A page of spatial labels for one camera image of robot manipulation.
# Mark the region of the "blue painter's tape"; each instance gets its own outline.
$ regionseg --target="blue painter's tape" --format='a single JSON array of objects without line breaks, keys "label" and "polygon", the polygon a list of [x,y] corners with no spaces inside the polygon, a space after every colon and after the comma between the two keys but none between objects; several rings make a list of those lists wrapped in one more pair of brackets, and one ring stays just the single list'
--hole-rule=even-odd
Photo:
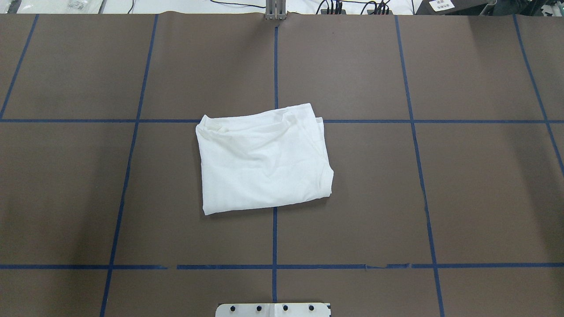
[{"label": "blue painter's tape", "polygon": [[0,122],[12,123],[135,123],[135,119],[2,119]]},{"label": "blue painter's tape", "polygon": [[102,307],[100,308],[100,317],[104,317],[105,315],[105,308],[108,302],[108,293],[109,293],[109,286],[112,281],[112,266],[114,264],[114,260],[116,258],[116,249],[117,249],[117,242],[118,238],[120,237],[120,228],[121,228],[121,219],[124,214],[124,205],[125,205],[125,192],[127,191],[127,185],[129,183],[129,174],[131,172],[131,159],[133,158],[133,150],[135,148],[135,141],[137,139],[137,131],[139,129],[139,119],[141,118],[141,111],[143,109],[143,98],[145,95],[145,88],[147,85],[147,77],[149,75],[149,66],[151,64],[151,54],[153,53],[153,45],[155,43],[155,33],[157,30],[157,23],[158,23],[158,14],[155,14],[155,19],[153,21],[153,32],[151,33],[151,41],[149,43],[149,52],[147,54],[147,63],[145,66],[145,74],[143,76],[143,83],[141,85],[141,94],[139,96],[139,105],[137,108],[137,116],[135,122],[135,128],[133,128],[133,137],[131,139],[131,147],[129,148],[129,157],[127,158],[127,167],[125,170],[125,179],[124,179],[124,186],[121,191],[121,201],[120,201],[120,208],[117,214],[116,220],[116,230],[113,235],[113,243],[112,243],[112,252],[110,254],[109,265],[110,268],[108,269],[108,275],[106,276],[106,284],[104,287],[104,296],[102,298]]},{"label": "blue painter's tape", "polygon": [[179,123],[179,124],[186,124],[186,123],[195,123],[199,124],[200,119],[140,119],[139,122],[141,123],[159,123],[159,124],[166,124],[166,123]]},{"label": "blue painter's tape", "polygon": [[417,124],[543,124],[543,120],[413,120]]},{"label": "blue painter's tape", "polygon": [[278,27],[274,28],[274,109],[278,109]]},{"label": "blue painter's tape", "polygon": [[10,100],[12,89],[14,89],[14,84],[16,83],[17,74],[20,72],[21,64],[24,61],[25,53],[28,51],[29,42],[31,42],[32,40],[33,31],[35,30],[35,26],[37,25],[38,19],[39,19],[39,14],[36,14],[35,18],[33,19],[32,27],[29,30],[28,38],[25,40],[24,49],[21,51],[20,60],[17,61],[16,70],[14,71],[14,75],[12,76],[12,81],[10,82],[10,86],[8,87],[8,91],[6,92],[6,97],[4,98],[2,109],[0,109],[0,119],[2,119],[2,117],[4,116],[4,112],[6,111],[6,107],[8,106],[8,101]]},{"label": "blue painter's tape", "polygon": [[177,265],[177,270],[271,270],[270,264]]},{"label": "blue painter's tape", "polygon": [[0,270],[107,270],[109,265],[1,264]]},{"label": "blue painter's tape", "polygon": [[408,124],[410,123],[410,120],[401,120],[401,119],[391,119],[391,120],[387,120],[387,119],[382,119],[382,120],[356,120],[356,119],[350,119],[350,120],[333,120],[333,119],[327,119],[327,120],[323,120],[323,123],[326,124]]},{"label": "blue painter's tape", "polygon": [[554,135],[552,133],[552,128],[550,128],[550,123],[548,121],[547,112],[544,109],[543,100],[540,97],[539,89],[536,85],[535,76],[532,74],[531,66],[529,65],[527,53],[525,52],[525,46],[523,45],[523,39],[521,38],[521,31],[519,30],[519,23],[517,21],[517,16],[513,15],[513,23],[515,24],[515,31],[517,32],[517,39],[519,40],[519,46],[521,47],[521,54],[523,54],[523,60],[525,61],[525,66],[527,67],[527,71],[529,73],[529,77],[531,79],[532,87],[535,90],[536,100],[539,102],[540,111],[543,114],[544,123],[547,126],[548,135],[550,137],[550,141],[552,142],[552,147],[554,149],[554,153],[556,154],[556,159],[558,160],[558,164],[560,166],[560,172],[564,176],[564,164],[562,163],[562,157],[560,156],[560,151],[558,150],[558,146],[556,145],[556,140],[554,139]]},{"label": "blue painter's tape", "polygon": [[[395,29],[398,36],[398,48],[399,48],[399,57],[402,62],[402,72],[403,72],[403,83],[406,90],[406,98],[407,98],[407,108],[409,111],[409,119],[411,120],[411,134],[413,136],[413,146],[415,147],[415,157],[417,160],[417,170],[419,172],[419,182],[421,185],[421,190],[423,192],[423,199],[425,204],[425,215],[427,217],[427,234],[429,237],[429,247],[431,249],[431,259],[433,260],[433,264],[437,264],[437,257],[435,255],[435,244],[433,240],[433,229],[431,227],[431,217],[429,215],[429,204],[427,202],[427,192],[425,190],[425,180],[423,178],[423,170],[421,167],[421,157],[419,155],[419,144],[417,142],[417,132],[415,130],[415,119],[413,117],[413,108],[411,105],[411,95],[409,93],[409,84],[407,81],[407,71],[406,71],[406,61],[403,55],[403,46],[402,46],[402,35],[399,29],[399,19],[398,16],[394,16],[395,19]],[[443,296],[442,291],[440,288],[440,280],[439,280],[439,270],[436,268],[433,269],[435,275],[435,287],[437,289],[437,301],[439,305],[439,313],[440,317],[444,317],[444,306],[443,306]]]},{"label": "blue painter's tape", "polygon": [[168,270],[162,265],[114,265],[113,270]]},{"label": "blue painter's tape", "polygon": [[564,263],[445,263],[437,268],[564,267]]},{"label": "blue painter's tape", "polygon": [[272,208],[272,302],[277,301],[278,282],[278,207]]}]

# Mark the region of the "brown table surface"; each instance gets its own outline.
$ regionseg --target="brown table surface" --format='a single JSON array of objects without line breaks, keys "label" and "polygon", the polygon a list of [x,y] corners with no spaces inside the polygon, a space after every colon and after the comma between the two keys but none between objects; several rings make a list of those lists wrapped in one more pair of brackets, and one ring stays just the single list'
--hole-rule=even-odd
[{"label": "brown table surface", "polygon": [[[0,15],[0,315],[564,315],[563,27]],[[331,197],[204,216],[199,119],[306,102]]]}]

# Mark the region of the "wire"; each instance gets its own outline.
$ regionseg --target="wire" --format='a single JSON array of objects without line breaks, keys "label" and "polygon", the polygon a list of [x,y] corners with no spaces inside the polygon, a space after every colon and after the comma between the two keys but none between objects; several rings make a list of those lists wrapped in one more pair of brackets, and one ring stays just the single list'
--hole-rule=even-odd
[{"label": "wire", "polygon": [[321,6],[323,5],[323,2],[327,3],[327,10],[329,10],[329,2],[327,2],[327,0],[323,0],[321,1],[321,3],[319,4],[318,10],[315,11],[315,14],[319,13],[319,10],[321,9]]},{"label": "wire", "polygon": [[127,12],[127,14],[130,14],[132,12],[133,6],[135,6],[135,0],[131,0],[131,7],[129,8],[129,11]]},{"label": "wire", "polygon": [[382,11],[378,11],[378,14],[382,14],[382,15],[388,15],[390,14],[390,7],[387,5],[388,2],[390,2],[391,0],[388,0],[386,2],[384,2],[384,0],[382,0],[382,2],[380,3],[380,6],[382,8]]},{"label": "wire", "polygon": [[261,6],[257,6],[257,5],[250,5],[248,3],[221,2],[221,1],[216,1],[216,0],[210,0],[210,1],[213,2],[213,3],[219,3],[220,5],[235,5],[235,6],[255,7],[255,8],[266,9],[266,6],[261,7]]},{"label": "wire", "polygon": [[364,13],[364,9],[366,9],[366,7],[367,7],[369,4],[371,4],[371,3],[374,3],[374,12],[376,12],[376,6],[378,5],[378,4],[376,3],[376,1],[368,1],[368,2],[364,5],[364,7],[362,7],[362,11],[360,12],[360,14],[363,14],[363,13]]},{"label": "wire", "polygon": [[351,3],[360,3],[361,5],[365,5],[366,1],[353,1],[353,0],[340,0],[341,2],[351,2]]}]

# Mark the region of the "white t-shirt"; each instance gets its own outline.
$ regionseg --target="white t-shirt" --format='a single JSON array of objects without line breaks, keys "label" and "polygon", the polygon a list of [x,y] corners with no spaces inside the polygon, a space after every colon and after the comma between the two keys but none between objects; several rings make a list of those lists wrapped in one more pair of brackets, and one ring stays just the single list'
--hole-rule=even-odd
[{"label": "white t-shirt", "polygon": [[296,204],[331,194],[323,119],[311,104],[196,126],[204,214]]}]

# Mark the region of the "metal bracket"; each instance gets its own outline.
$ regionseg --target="metal bracket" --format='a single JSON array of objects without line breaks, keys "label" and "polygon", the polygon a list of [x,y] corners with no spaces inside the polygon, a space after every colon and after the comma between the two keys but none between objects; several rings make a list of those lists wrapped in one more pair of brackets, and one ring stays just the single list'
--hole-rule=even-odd
[{"label": "metal bracket", "polygon": [[488,0],[488,3],[486,4],[482,12],[480,12],[480,15],[489,15],[494,10],[496,3],[497,0]]},{"label": "metal bracket", "polygon": [[215,317],[331,317],[329,303],[221,304]]},{"label": "metal bracket", "polygon": [[285,20],[286,0],[266,0],[266,19]]}]

